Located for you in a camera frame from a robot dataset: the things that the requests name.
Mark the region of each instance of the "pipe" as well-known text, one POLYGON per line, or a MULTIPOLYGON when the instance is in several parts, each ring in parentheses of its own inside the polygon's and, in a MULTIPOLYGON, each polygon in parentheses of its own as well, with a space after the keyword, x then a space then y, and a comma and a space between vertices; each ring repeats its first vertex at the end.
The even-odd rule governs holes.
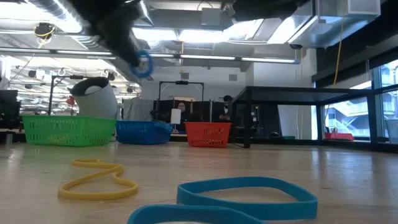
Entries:
MULTIPOLYGON (((67 4, 64 0, 26 0, 28 3, 33 4, 37 8, 50 13, 57 19, 60 19, 63 23, 59 25, 63 31, 71 33, 71 32, 79 32, 76 30, 77 25, 82 27, 83 20, 80 15, 71 7, 71 5, 67 4)), ((85 30, 82 30, 80 34, 86 34, 85 30)), ((72 37, 79 43, 81 43, 88 50, 93 51, 106 51, 104 47, 100 44, 97 44, 94 37, 92 36, 75 36, 72 37)), ((116 68, 118 68, 118 72, 122 74, 128 81, 135 82, 140 84, 141 81, 136 78, 134 75, 131 75, 130 70, 128 69, 128 64, 123 60, 106 60, 108 63, 113 64, 116 68)))

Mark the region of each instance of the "black table frame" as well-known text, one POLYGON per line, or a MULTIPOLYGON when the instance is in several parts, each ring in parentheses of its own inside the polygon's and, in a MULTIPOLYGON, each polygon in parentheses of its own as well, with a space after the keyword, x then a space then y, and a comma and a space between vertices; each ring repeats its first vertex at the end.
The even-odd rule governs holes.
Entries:
POLYGON ((231 138, 234 143, 243 143, 244 148, 250 148, 251 143, 256 144, 296 144, 296 145, 326 145, 338 147, 352 147, 364 150, 398 152, 398 145, 378 143, 377 117, 376 117, 376 95, 388 91, 398 90, 398 85, 392 85, 377 90, 353 90, 337 88, 291 88, 291 87, 267 87, 247 86, 233 100, 232 130, 231 138), (370 142, 333 141, 323 139, 323 107, 333 103, 366 97, 368 101, 368 116, 370 142), (317 140, 299 139, 252 139, 251 123, 245 122, 244 138, 236 137, 236 110, 238 104, 244 104, 244 120, 251 120, 252 105, 307 105, 316 106, 317 111, 317 140))

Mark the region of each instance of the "green basket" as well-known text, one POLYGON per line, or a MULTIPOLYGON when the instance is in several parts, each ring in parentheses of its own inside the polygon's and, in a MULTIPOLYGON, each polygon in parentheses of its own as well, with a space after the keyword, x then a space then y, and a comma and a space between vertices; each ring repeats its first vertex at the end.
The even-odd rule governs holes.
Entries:
POLYGON ((23 115, 29 144, 99 146, 109 143, 116 120, 86 116, 23 115))

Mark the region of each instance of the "white bucket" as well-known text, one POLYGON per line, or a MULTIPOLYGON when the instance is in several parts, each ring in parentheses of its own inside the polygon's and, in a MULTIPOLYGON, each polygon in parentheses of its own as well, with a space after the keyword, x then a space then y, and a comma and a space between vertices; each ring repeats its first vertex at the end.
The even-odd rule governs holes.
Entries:
POLYGON ((88 78, 77 83, 70 93, 79 106, 80 114, 96 118, 116 119, 118 115, 118 101, 114 95, 109 80, 105 77, 88 78), (101 87, 100 90, 85 94, 93 86, 101 87))

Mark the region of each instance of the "red basket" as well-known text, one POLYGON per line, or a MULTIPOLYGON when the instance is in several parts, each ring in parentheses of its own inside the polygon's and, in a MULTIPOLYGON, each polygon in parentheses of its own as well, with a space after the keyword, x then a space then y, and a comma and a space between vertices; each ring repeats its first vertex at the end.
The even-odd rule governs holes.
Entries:
POLYGON ((191 147, 226 147, 231 123, 185 122, 191 147))

